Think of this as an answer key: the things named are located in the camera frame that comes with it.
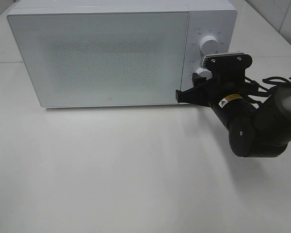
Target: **tabletop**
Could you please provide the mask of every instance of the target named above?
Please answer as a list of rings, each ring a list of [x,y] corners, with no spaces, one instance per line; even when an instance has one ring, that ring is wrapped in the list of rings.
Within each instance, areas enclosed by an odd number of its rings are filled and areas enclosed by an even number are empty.
[[[291,57],[247,76],[291,76]],[[0,64],[0,233],[291,233],[291,143],[239,158],[210,108],[41,108]]]
[[[291,45],[244,0],[230,0],[238,10],[230,52],[242,51],[253,57],[291,56]],[[6,15],[14,3],[0,15],[0,63],[20,62]]]

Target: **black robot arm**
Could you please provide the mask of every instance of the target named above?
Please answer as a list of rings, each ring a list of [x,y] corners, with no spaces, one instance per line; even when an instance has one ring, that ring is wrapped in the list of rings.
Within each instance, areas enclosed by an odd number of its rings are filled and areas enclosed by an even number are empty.
[[[201,65],[212,72],[212,78],[193,74],[194,87],[177,90],[176,99],[210,107],[229,131],[237,156],[277,157],[291,141],[291,78],[264,79],[274,85],[267,89],[245,76],[251,64],[252,58],[243,53],[206,56]],[[249,96],[267,100],[262,103]]]

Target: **white microwave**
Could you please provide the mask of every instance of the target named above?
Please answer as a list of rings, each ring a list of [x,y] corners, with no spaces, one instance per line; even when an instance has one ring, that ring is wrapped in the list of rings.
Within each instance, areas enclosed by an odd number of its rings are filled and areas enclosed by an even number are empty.
[[[42,107],[178,104],[227,52],[228,0],[21,0],[8,21]]]

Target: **white table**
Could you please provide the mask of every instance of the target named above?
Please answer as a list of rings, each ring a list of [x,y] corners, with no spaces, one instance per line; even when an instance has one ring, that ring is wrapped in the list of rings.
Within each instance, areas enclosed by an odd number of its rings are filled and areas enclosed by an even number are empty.
[[[291,76],[291,57],[247,76]],[[45,110],[0,64],[0,233],[291,233],[291,143],[239,158],[211,109]]]
[[[231,0],[238,18],[229,51],[253,57],[291,56],[291,45],[244,0]],[[22,61],[6,20],[14,3],[0,16],[0,63]]]

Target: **yellow warning sticker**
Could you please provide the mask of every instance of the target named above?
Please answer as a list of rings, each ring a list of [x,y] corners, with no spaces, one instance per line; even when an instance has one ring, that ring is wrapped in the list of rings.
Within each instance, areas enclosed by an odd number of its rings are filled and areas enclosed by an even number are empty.
[[[239,94],[228,95],[219,102],[219,106],[223,108],[228,102],[236,99],[242,99]]]

